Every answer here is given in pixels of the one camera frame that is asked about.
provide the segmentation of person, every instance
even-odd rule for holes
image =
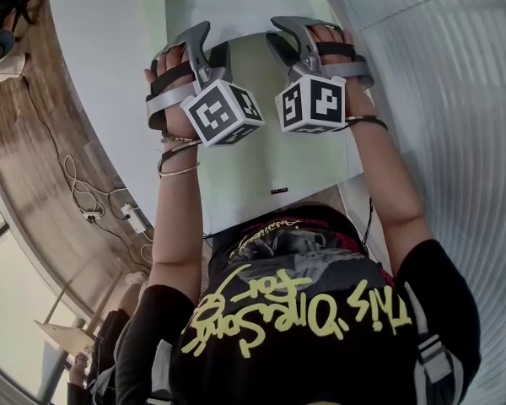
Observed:
[[[348,30],[341,35],[321,24],[310,34],[316,42],[353,43]],[[172,48],[158,75],[187,60],[183,47]],[[348,59],[328,55],[322,62]],[[170,89],[190,82],[191,75]],[[346,107],[347,116],[378,115],[355,78],[347,80]],[[179,106],[166,114],[170,134],[196,136]],[[150,370],[162,339],[172,345],[173,403],[462,400],[481,360],[476,303],[434,239],[389,133],[371,121],[350,130],[393,277],[369,260],[343,214],[324,205],[293,206],[214,237],[210,281],[199,301],[197,151],[183,150],[162,165],[153,268],[118,360],[118,403],[157,399]],[[173,174],[183,170],[189,171]],[[439,365],[424,376],[433,360]],[[456,375],[444,378],[450,369]],[[430,387],[439,375],[446,390],[435,396]]]
[[[115,365],[115,346],[122,330],[129,322],[137,309],[139,294],[143,284],[148,279],[143,272],[128,273],[126,283],[129,285],[118,304],[117,310],[109,312],[94,341],[92,364],[88,373],[87,386],[84,388],[84,371],[88,367],[88,357],[79,353],[69,370],[69,383],[67,384],[67,405],[85,405],[103,403],[105,405],[116,403],[115,377],[110,374],[109,384],[103,395],[91,392],[94,383],[102,372]]]

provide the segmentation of black bracelet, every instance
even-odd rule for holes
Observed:
[[[384,123],[382,120],[380,120],[377,116],[348,117],[348,119],[347,119],[348,124],[346,127],[350,127],[350,126],[355,125],[356,123],[359,123],[359,122],[375,123],[377,125],[381,125],[386,131],[388,130],[386,123]]]
[[[184,145],[174,147],[172,150],[169,150],[161,155],[161,159],[158,163],[158,173],[161,173],[161,168],[163,167],[163,164],[172,158],[175,154],[178,154],[181,151],[190,149],[191,147],[195,147],[196,145],[199,145],[202,143],[200,139],[197,139],[196,141],[190,141],[189,143],[185,143]]]

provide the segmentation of hand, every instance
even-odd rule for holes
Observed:
[[[165,72],[167,72],[167,70],[173,68],[174,66],[178,66],[179,64],[187,62],[188,60],[189,55],[187,53],[186,46],[175,46],[174,48],[171,48],[159,59],[158,77],[163,75]],[[144,69],[144,76],[149,83],[153,83],[157,79],[148,69]],[[193,75],[187,75],[174,81],[164,91],[175,89],[176,87],[186,85],[192,81]],[[180,108],[180,104],[176,104],[167,108],[165,110],[165,115],[167,116],[167,131],[170,134],[176,135],[177,137],[198,138],[195,132],[195,128],[190,124],[186,113]]]
[[[83,353],[75,356],[75,363],[69,370],[69,382],[75,386],[84,388],[84,371],[88,367],[88,357]]]
[[[332,28],[326,27],[323,24],[318,24],[310,27],[310,33],[315,42],[354,43],[353,35],[348,29],[345,29],[343,35],[341,35]],[[349,63],[352,61],[350,57],[334,54],[322,56],[320,59],[322,64]],[[357,77],[347,78],[345,87],[345,112],[347,116],[377,115],[377,110],[371,102],[371,99],[363,92],[362,85]]]

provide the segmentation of white curtain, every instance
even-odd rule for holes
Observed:
[[[506,403],[506,0],[340,4],[433,232],[476,298],[482,366],[465,403]]]

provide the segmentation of wooden floor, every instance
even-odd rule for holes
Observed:
[[[74,278],[72,291],[93,310],[118,271],[149,269],[140,255],[141,247],[148,241],[134,233],[127,222],[115,219],[105,197],[98,197],[107,211],[99,223],[124,239],[131,259],[118,238],[89,224],[75,207],[38,112],[56,139],[60,161],[68,154],[74,156],[79,179],[106,192],[123,184],[95,136],[69,78],[48,0],[33,0],[30,7],[37,25],[28,27],[21,20],[15,33],[22,36],[17,51],[30,54],[23,75],[34,104],[22,78],[0,84],[0,179],[48,267],[65,282]],[[92,208],[89,198],[78,199],[85,208]],[[336,188],[314,200],[343,211]],[[112,201],[118,213],[124,202],[134,203],[128,192],[113,195]],[[147,258],[149,254],[150,248],[146,248]]]

